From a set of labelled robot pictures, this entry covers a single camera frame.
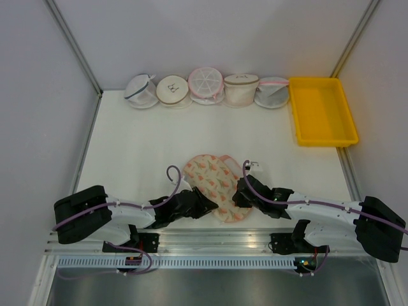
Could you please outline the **floral mesh laundry bag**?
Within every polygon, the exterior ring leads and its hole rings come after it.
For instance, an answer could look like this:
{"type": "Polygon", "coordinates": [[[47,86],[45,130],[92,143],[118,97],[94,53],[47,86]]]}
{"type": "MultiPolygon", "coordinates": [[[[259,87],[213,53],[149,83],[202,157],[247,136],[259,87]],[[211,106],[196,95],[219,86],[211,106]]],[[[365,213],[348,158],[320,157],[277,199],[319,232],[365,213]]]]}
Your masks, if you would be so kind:
{"type": "Polygon", "coordinates": [[[201,154],[188,161],[182,173],[190,186],[218,205],[213,215],[219,221],[240,222],[251,213],[250,208],[240,208],[233,201],[242,171],[232,157],[201,154]]]}

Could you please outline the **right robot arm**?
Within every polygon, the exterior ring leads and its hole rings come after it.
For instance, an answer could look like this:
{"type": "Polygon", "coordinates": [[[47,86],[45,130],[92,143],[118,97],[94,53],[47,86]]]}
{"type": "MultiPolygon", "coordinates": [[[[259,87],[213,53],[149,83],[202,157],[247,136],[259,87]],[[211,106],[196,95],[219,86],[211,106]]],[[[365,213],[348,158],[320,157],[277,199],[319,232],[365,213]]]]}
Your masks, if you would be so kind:
{"type": "Polygon", "coordinates": [[[295,221],[289,233],[272,233],[272,252],[280,255],[340,251],[360,252],[397,263],[405,221],[378,198],[329,201],[311,198],[292,189],[270,189],[252,175],[240,178],[233,202],[256,208],[272,219],[295,221]]]}

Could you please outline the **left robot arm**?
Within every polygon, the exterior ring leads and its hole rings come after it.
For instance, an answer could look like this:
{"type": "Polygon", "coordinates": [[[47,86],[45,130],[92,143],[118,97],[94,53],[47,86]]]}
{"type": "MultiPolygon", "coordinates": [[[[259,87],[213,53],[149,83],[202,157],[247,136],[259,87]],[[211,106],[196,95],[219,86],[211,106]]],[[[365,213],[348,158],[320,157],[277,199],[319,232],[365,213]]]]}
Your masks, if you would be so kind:
{"type": "Polygon", "coordinates": [[[183,218],[199,219],[217,208],[197,187],[137,204],[108,195],[103,186],[92,186],[54,204],[53,231],[61,245],[91,238],[133,252],[140,241],[138,230],[165,228],[183,218]]]}

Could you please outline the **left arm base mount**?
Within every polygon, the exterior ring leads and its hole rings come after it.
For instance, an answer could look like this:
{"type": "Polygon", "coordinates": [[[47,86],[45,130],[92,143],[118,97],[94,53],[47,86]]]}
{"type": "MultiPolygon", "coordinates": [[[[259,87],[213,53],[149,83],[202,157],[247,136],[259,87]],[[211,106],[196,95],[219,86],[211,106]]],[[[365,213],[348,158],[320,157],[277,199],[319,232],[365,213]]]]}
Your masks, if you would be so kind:
{"type": "Polygon", "coordinates": [[[103,243],[102,252],[132,252],[144,251],[146,253],[157,253],[159,246],[159,234],[157,233],[136,233],[131,234],[130,240],[117,247],[108,242],[103,243]]]}

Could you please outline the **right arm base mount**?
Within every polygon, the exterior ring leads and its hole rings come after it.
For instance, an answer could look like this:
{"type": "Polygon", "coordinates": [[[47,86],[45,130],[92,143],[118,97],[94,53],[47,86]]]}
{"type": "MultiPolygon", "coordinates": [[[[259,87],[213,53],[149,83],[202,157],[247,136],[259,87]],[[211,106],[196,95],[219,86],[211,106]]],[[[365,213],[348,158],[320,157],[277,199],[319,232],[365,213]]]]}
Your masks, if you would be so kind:
{"type": "Polygon", "coordinates": [[[290,255],[308,252],[303,241],[291,233],[271,233],[269,246],[274,254],[290,255]]]}

